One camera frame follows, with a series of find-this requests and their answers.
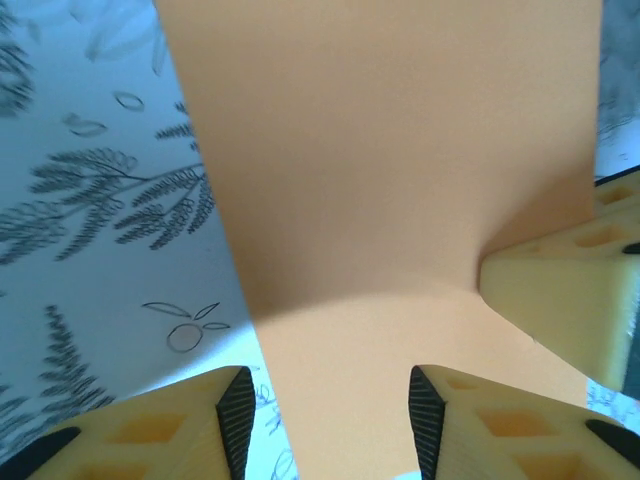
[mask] black textured strip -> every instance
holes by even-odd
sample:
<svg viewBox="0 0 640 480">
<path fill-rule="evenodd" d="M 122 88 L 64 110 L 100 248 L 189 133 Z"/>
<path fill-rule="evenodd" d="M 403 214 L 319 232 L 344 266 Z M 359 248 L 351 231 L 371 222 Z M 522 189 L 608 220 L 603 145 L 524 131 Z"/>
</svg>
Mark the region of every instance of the black textured strip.
<svg viewBox="0 0 640 480">
<path fill-rule="evenodd" d="M 636 433 L 596 419 L 587 420 L 586 425 L 600 440 L 640 470 L 640 437 Z"/>
<path fill-rule="evenodd" d="M 411 370 L 409 419 L 423 480 L 435 480 L 444 427 L 445 401 L 420 367 Z"/>
<path fill-rule="evenodd" d="M 636 310 L 635 331 L 629 348 L 629 357 L 627 359 L 627 372 L 624 376 L 624 384 L 622 385 L 622 393 L 640 400 L 640 308 Z"/>
<path fill-rule="evenodd" d="M 627 255 L 640 255 L 640 243 L 630 243 L 622 249 Z"/>
<path fill-rule="evenodd" d="M 632 173 L 637 172 L 638 170 L 640 170 L 640 165 L 637 165 L 635 167 L 631 167 L 631 168 L 627 168 L 626 170 L 623 170 L 619 173 L 616 173 L 615 175 L 609 175 L 608 177 L 604 177 L 601 178 L 600 180 L 596 180 L 596 187 L 599 187 L 600 185 L 604 185 L 605 183 L 609 183 L 612 182 L 614 180 L 617 180 L 618 178 L 622 178 L 622 177 L 626 177 L 627 175 L 631 175 Z"/>
<path fill-rule="evenodd" d="M 78 427 L 68 427 L 38 438 L 0 465 L 0 479 L 28 479 L 78 435 Z"/>
<path fill-rule="evenodd" d="M 216 410 L 231 480 L 244 480 L 256 413 L 256 395 L 247 367 L 242 367 L 232 380 Z"/>
</svg>

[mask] fern drawing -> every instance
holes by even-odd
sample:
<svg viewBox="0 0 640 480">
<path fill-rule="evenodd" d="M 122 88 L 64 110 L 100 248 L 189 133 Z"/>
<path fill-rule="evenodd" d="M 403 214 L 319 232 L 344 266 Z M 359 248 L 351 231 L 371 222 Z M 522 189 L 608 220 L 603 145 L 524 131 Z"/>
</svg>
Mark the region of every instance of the fern drawing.
<svg viewBox="0 0 640 480">
<path fill-rule="evenodd" d="M 0 117 L 26 110 L 33 93 L 27 54 L 11 37 L 16 25 L 6 1 L 0 0 Z"/>
<path fill-rule="evenodd" d="M 34 413 L 16 411 L 28 397 L 9 397 L 10 388 L 0 385 L 0 463 L 9 452 L 10 437 L 36 417 Z"/>
<path fill-rule="evenodd" d="M 174 107 L 188 118 L 189 112 L 187 112 L 187 107 L 184 102 L 178 102 Z M 168 138 L 192 138 L 193 140 L 189 144 L 189 147 L 195 152 L 199 151 L 198 142 L 195 140 L 196 134 L 193 130 L 193 124 L 189 120 L 156 132 L 157 140 L 166 140 Z"/>
<path fill-rule="evenodd" d="M 47 383 L 40 393 L 47 403 L 40 411 L 18 414 L 16 409 L 29 398 L 0 400 L 0 463 L 58 423 L 115 400 L 115 397 L 106 394 L 105 388 L 95 385 L 95 376 L 87 374 L 89 364 L 81 362 L 81 355 L 73 342 L 73 333 L 58 308 L 48 306 L 45 318 L 51 343 L 49 355 L 44 359 L 48 370 L 39 378 Z M 7 385 L 1 385 L 0 398 L 8 390 Z"/>
<path fill-rule="evenodd" d="M 152 250 L 202 227 L 215 203 L 201 163 L 147 177 L 134 174 L 137 164 L 134 157 L 109 148 L 50 155 L 32 169 L 36 181 L 30 186 L 48 200 L 0 212 L 0 243 L 6 246 L 0 265 L 70 237 L 55 257 L 66 260 L 108 226 L 118 231 L 120 244 L 155 235 Z M 82 218 L 74 233 L 72 218 Z"/>
</svg>

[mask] wallpaper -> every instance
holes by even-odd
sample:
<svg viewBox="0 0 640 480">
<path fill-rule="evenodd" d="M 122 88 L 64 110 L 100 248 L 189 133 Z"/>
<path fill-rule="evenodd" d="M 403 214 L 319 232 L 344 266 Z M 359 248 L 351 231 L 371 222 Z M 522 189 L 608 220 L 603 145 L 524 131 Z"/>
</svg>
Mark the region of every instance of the wallpaper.
<svg viewBox="0 0 640 480">
<path fill-rule="evenodd" d="M 640 0 L 604 7 L 596 177 L 640 163 Z M 188 112 L 151 0 L 0 0 L 0 462 L 245 364 L 247 478 L 297 478 Z M 637 402 L 587 401 L 640 431 Z"/>
</svg>

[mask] orange paper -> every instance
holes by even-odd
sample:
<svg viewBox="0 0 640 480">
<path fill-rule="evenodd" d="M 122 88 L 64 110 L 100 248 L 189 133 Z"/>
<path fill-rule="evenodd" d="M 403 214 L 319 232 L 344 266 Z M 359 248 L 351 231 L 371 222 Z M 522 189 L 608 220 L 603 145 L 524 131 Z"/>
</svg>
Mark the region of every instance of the orange paper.
<svg viewBox="0 0 640 480">
<path fill-rule="evenodd" d="M 417 469 L 415 364 L 584 403 L 476 273 L 591 215 L 600 2 L 157 4 L 302 478 Z"/>
</svg>

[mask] fruit drawing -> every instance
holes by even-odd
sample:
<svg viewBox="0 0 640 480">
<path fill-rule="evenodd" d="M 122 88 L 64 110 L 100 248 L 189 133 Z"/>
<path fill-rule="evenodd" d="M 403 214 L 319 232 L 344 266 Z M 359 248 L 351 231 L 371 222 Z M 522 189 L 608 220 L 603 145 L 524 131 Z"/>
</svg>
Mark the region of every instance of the fruit drawing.
<svg viewBox="0 0 640 480">
<path fill-rule="evenodd" d="M 204 317 L 209 315 L 218 305 L 220 305 L 220 302 L 207 305 L 200 309 L 195 315 L 191 315 L 189 312 L 177 305 L 165 302 L 145 303 L 142 307 L 155 310 L 156 312 L 164 313 L 166 315 L 189 319 L 188 321 L 174 327 L 167 335 L 167 346 L 170 350 L 176 353 L 186 353 L 190 352 L 200 344 L 204 337 L 205 330 L 226 330 L 227 328 L 231 328 L 229 324 L 222 322 L 208 322 L 202 325 L 198 323 Z"/>
</svg>

